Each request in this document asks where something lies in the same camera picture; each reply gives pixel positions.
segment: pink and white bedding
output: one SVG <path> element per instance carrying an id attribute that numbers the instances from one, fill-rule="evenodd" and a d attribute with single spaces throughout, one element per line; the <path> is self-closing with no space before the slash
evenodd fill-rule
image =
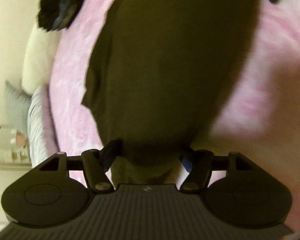
<path id="1" fill-rule="evenodd" d="M 50 81 L 61 151 L 102 148 L 90 111 L 80 105 L 90 52 L 112 0 L 85 0 L 63 30 Z M 300 230 L 300 0 L 262 1 L 254 49 L 209 142 L 217 154 L 240 151 L 286 184 L 294 198 L 287 225 Z M 71 176 L 83 182 L 79 172 Z"/>

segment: ribbed panel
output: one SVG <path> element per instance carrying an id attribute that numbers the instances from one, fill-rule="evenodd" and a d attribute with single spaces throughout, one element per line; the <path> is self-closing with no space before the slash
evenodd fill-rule
<path id="1" fill-rule="evenodd" d="M 278 240 L 291 233 L 284 225 L 242 229 L 210 214 L 199 197 L 174 185 L 122 185 L 94 198 L 88 210 L 67 224 L 48 229 L 13 224 L 0 240 Z"/>

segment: wall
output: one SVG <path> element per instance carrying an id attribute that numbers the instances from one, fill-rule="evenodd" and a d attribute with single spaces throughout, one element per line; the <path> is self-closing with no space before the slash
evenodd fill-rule
<path id="1" fill-rule="evenodd" d="M 21 87 L 26 44 L 36 21 L 39 0 L 0 0 L 0 124 L 7 123 L 4 80 Z"/>

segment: brown garment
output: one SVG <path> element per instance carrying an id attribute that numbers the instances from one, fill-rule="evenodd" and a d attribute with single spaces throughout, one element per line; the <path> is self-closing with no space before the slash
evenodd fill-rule
<path id="1" fill-rule="evenodd" d="M 91 54 L 82 103 L 104 144 L 122 139 L 134 171 L 153 167 L 145 183 L 172 168 L 180 146 L 207 135 L 249 51 L 259 1 L 112 4 Z M 129 165 L 112 168 L 116 181 L 140 181 L 123 166 Z"/>

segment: screw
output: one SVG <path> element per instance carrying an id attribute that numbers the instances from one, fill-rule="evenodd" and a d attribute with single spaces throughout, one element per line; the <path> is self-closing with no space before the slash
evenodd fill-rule
<path id="1" fill-rule="evenodd" d="M 182 185 L 182 188 L 186 191 L 194 191 L 197 190 L 199 186 L 194 182 L 186 182 L 185 184 Z"/>
<path id="2" fill-rule="evenodd" d="M 111 188 L 110 183 L 108 182 L 99 182 L 95 185 L 95 188 L 100 191 L 109 190 Z"/>

